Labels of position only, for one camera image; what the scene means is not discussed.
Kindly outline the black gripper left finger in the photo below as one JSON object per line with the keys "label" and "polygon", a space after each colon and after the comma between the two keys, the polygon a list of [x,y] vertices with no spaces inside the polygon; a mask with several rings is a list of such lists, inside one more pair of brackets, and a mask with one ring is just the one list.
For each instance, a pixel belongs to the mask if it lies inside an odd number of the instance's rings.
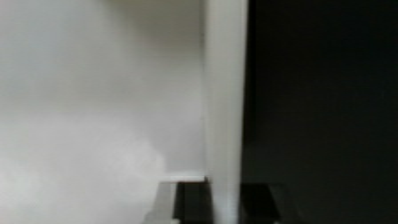
{"label": "black gripper left finger", "polygon": [[213,224],[213,204],[207,182],[175,185],[172,218],[179,224]]}

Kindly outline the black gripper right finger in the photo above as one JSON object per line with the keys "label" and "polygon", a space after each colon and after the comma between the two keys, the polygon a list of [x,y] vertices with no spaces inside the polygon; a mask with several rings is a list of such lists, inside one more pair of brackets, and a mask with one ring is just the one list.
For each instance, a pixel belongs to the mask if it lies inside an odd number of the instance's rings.
{"label": "black gripper right finger", "polygon": [[280,184],[241,184],[239,224],[296,224],[294,206]]}

